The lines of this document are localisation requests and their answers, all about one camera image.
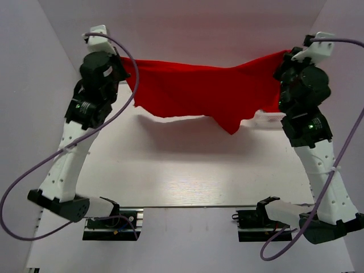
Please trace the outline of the red t shirt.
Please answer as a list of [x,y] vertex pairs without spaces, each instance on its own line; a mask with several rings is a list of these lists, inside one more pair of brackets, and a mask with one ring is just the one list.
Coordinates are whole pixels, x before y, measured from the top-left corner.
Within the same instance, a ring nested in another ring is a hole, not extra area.
[[274,72],[286,51],[273,53],[230,68],[155,60],[121,58],[131,76],[127,84],[138,87],[134,105],[160,118],[199,116],[213,118],[229,134],[258,110],[277,113],[280,84]]

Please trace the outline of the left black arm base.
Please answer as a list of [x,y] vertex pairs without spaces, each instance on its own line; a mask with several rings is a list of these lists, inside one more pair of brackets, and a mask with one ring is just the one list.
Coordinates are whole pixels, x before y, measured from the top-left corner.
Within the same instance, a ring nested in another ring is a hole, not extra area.
[[109,220],[87,219],[83,241],[137,241],[142,231],[143,209],[121,208],[119,214],[126,217]]

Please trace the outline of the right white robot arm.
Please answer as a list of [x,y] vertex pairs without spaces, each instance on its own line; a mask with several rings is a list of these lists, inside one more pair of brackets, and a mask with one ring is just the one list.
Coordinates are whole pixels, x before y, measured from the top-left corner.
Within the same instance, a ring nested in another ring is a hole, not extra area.
[[336,41],[326,32],[307,35],[303,48],[286,53],[274,73],[280,83],[283,131],[305,169],[315,206],[306,208],[269,197],[256,208],[262,225],[281,222],[298,228],[313,244],[363,229],[363,214],[347,193],[338,169],[340,157],[333,152],[333,135],[319,109],[331,91],[328,75],[317,65],[331,55]]

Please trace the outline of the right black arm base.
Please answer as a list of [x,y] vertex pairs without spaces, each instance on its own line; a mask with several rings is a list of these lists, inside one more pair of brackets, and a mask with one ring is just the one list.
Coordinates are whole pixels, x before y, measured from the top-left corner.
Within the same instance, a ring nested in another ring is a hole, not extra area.
[[276,221],[264,224],[255,209],[237,210],[231,218],[237,224],[239,242],[266,242],[285,226]]

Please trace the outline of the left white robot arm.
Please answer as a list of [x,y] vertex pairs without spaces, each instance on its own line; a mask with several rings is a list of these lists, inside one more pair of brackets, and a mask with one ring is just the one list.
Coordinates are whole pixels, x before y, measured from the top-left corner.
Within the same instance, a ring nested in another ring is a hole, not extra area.
[[40,187],[29,191],[27,196],[29,201],[72,222],[114,216],[119,209],[116,202],[107,198],[76,194],[79,174],[97,134],[68,147],[104,124],[117,99],[119,83],[129,77],[116,48],[105,38],[106,26],[92,27],[90,32],[98,35],[85,39],[89,53],[80,66],[81,79],[65,114],[60,155]]

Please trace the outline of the white plastic basket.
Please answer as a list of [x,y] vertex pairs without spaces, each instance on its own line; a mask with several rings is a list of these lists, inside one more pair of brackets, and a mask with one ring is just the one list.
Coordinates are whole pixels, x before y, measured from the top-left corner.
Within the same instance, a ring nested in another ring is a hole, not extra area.
[[248,127],[264,130],[276,130],[282,128],[284,113],[270,113],[258,110],[252,119],[246,121]]

